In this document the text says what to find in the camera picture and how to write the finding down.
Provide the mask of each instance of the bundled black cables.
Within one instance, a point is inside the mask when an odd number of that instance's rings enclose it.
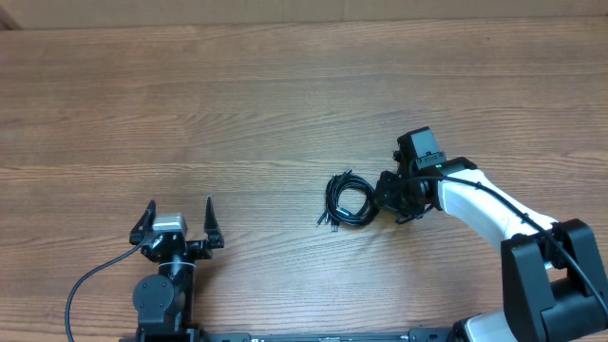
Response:
[[[340,194],[346,189],[356,189],[363,192],[366,196],[365,203],[355,214],[338,205]],[[351,226],[365,226],[370,224],[378,215],[379,209],[373,205],[373,187],[363,178],[354,175],[349,170],[342,175],[333,175],[325,188],[325,212],[319,218],[318,226],[325,220],[325,223],[332,221],[332,232],[337,232],[340,222]]]

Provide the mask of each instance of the black bracket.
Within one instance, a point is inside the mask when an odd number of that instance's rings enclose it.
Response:
[[[555,223],[552,236],[578,263],[605,299],[608,279],[589,226],[578,219]],[[571,341],[606,329],[606,317],[576,273],[550,282],[545,263],[565,263],[538,233],[517,235],[501,243],[504,315],[520,342]]]

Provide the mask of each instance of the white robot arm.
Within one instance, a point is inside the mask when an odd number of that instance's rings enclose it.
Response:
[[[502,258],[503,308],[457,322],[450,342],[571,341],[606,329],[608,280],[589,226],[529,209],[466,158],[448,161],[428,127],[397,142],[399,169],[380,175],[374,203],[396,214],[397,223],[431,207],[443,210]],[[567,268],[567,277],[550,282],[552,266]]]

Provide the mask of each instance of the wooden table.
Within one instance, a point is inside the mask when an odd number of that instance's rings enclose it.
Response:
[[[147,202],[200,238],[207,196],[226,239],[199,262],[209,332],[451,326],[502,305],[498,255],[439,212],[314,228],[330,176],[375,184],[429,125],[524,204],[590,224],[606,260],[607,114],[608,18],[2,32],[0,340],[65,341],[70,288],[130,248]],[[155,272],[137,254],[86,282],[77,342],[134,333]]]

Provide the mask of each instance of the black cable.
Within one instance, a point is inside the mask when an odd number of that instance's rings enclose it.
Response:
[[[124,253],[123,255],[112,259],[110,261],[108,261],[107,263],[101,265],[101,266],[97,266],[96,268],[92,269],[91,271],[88,271],[86,273],[86,275],[83,275],[74,285],[74,287],[72,288],[72,291],[69,293],[69,296],[67,297],[67,304],[66,304],[66,316],[65,316],[65,320],[66,320],[66,334],[67,334],[67,340],[69,342],[74,342],[74,337],[72,336],[72,329],[69,325],[69,307],[72,304],[72,299],[74,299],[74,295],[76,294],[76,290],[78,290],[78,288],[83,284],[83,282],[85,282],[85,280],[87,280],[90,276],[93,276],[94,274],[96,274],[97,272],[101,271],[102,269],[111,266],[125,258],[127,258],[128,256],[132,255],[133,253],[137,252],[138,249],[140,249],[140,247],[142,247],[142,243],[140,242],[140,244],[138,244],[137,246],[133,247],[132,250]]]
[[[490,189],[490,188],[484,186],[483,184],[481,184],[480,181],[474,182],[474,181],[470,181],[470,180],[461,180],[459,178],[448,177],[448,176],[421,176],[421,177],[412,177],[409,179],[400,180],[401,183],[412,182],[412,181],[454,181],[454,182],[458,182],[460,184],[472,186],[475,189],[480,189],[480,190],[486,191],[486,193],[490,194],[492,197],[494,197],[496,200],[498,200],[504,206],[509,208],[509,210],[511,210],[513,213],[515,213],[515,215],[519,216],[522,219],[522,222],[528,223],[530,226],[532,226],[534,229],[536,229],[537,231],[539,231],[541,234],[544,235],[544,237],[547,239],[547,241],[549,241],[549,243],[551,243],[551,245],[561,254],[561,256],[566,261],[566,264],[571,268],[571,270],[574,271],[574,273],[578,277],[580,277],[580,279],[582,279],[584,284],[589,288],[589,290],[593,294],[593,297],[598,301],[598,304],[601,307],[601,310],[604,312],[606,319],[608,321],[608,307],[606,306],[606,302],[601,297],[601,295],[599,294],[596,287],[593,286],[593,284],[591,283],[591,280],[589,280],[587,275],[582,271],[582,269],[580,268],[578,263],[561,246],[561,244],[559,244],[551,236],[551,234],[547,230],[542,228],[537,222],[535,222],[532,218],[530,218],[527,213],[523,213],[513,203],[508,201],[508,199],[504,198],[501,194],[497,193],[493,189]]]
[[[346,189],[356,189],[365,194],[365,203],[355,214],[339,206],[340,195]],[[340,176],[334,175],[325,188],[325,212],[319,218],[318,226],[325,220],[332,221],[332,230],[336,231],[340,222],[361,227],[370,224],[380,210],[373,205],[373,187],[352,170]]]

